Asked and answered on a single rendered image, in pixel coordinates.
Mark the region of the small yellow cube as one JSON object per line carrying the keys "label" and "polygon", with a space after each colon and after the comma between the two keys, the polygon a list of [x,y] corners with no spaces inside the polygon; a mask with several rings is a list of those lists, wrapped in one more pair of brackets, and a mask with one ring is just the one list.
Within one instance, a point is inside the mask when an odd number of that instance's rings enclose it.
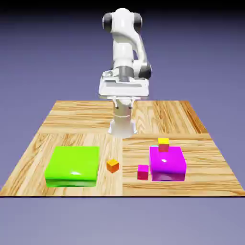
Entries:
{"label": "small yellow cube", "polygon": [[159,152],[168,152],[169,150],[169,138],[158,138],[158,151]]}

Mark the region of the large magenta box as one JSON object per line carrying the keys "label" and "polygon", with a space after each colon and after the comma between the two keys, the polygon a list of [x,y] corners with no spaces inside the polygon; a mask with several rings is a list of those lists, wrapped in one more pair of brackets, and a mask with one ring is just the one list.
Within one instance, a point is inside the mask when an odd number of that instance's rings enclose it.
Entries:
{"label": "large magenta box", "polygon": [[168,152],[159,152],[158,146],[149,148],[152,181],[184,181],[187,164],[178,146],[170,146]]}

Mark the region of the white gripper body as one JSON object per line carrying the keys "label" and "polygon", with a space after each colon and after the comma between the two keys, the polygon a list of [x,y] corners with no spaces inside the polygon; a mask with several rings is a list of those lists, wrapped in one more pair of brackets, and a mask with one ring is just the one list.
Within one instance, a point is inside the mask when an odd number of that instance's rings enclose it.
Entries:
{"label": "white gripper body", "polygon": [[129,81],[119,81],[118,77],[101,77],[99,85],[101,98],[148,97],[149,80],[129,77]]}

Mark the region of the small orange cube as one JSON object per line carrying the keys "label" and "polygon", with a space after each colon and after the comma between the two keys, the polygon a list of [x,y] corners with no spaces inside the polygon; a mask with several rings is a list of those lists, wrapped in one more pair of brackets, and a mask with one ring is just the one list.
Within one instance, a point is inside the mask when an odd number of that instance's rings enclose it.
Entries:
{"label": "small orange cube", "polygon": [[119,162],[115,159],[110,159],[107,161],[106,167],[109,172],[114,173],[119,169]]}

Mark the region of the small magenta cube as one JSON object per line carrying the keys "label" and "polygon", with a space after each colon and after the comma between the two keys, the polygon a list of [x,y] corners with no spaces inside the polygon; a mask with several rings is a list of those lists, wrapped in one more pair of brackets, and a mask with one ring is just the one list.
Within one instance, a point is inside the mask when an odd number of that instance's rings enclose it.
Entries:
{"label": "small magenta cube", "polygon": [[138,165],[137,179],[148,180],[149,177],[149,165]]}

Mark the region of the large green box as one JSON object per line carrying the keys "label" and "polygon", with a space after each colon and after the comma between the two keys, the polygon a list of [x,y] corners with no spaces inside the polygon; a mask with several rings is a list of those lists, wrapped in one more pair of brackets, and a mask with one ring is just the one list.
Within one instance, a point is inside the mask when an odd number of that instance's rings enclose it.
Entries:
{"label": "large green box", "polygon": [[98,146],[57,146],[45,169],[48,187],[94,187],[99,168]]}

